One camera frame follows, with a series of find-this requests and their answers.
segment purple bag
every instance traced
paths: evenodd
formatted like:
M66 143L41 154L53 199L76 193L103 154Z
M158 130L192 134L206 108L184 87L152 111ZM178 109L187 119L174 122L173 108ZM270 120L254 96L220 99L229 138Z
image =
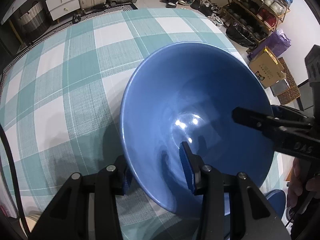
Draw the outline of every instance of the purple bag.
M253 59L262 49L265 48L265 46L268 46L273 54L275 54L276 57L279 57L291 46L291 40L288 39L282 29L278 29L260 43L253 52L250 52L247 58L249 60Z

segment tablecloth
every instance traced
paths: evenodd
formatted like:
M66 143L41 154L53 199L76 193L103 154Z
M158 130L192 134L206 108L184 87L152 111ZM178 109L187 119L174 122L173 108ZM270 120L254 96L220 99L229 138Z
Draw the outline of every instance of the tablecloth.
M26 214L43 211L71 173L96 173L123 154L118 120L125 86L150 53L179 41L213 44L242 60L206 17L163 8L79 22L13 66L1 96L0 123ZM2 144L0 155L13 195ZM117 197L117 208L124 239L190 239L198 225L156 205L135 181L126 196Z

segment human hand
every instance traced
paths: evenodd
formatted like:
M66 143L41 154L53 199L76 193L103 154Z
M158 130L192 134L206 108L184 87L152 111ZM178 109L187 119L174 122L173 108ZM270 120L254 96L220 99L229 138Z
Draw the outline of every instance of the human hand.
M287 194L287 207L294 207L297 204L298 197L302 194L302 183L300 181L300 164L299 159L294 158L293 172L291 174L288 194ZM309 179L306 184L306 190L316 192L315 198L320 198L320 175Z

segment black plastic bag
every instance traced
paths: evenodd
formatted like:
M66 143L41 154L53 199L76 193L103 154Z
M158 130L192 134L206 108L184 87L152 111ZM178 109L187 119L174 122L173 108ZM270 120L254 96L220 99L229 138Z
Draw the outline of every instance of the black plastic bag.
M230 24L226 35L229 39L246 48L255 48L257 46L254 36L237 22Z

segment desk leg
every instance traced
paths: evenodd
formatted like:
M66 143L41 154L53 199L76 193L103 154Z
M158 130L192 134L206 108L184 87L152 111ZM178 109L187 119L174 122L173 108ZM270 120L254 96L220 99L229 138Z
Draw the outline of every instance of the desk leg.
M22 45L25 45L25 43L24 43L24 42L22 41L22 39L20 38L20 36L19 36L16 28L13 26L13 23L12 23L12 21L11 21L10 19L9 19L9 25L10 25L11 29L13 30L14 34L16 35L17 39L20 41L20 43L21 43Z

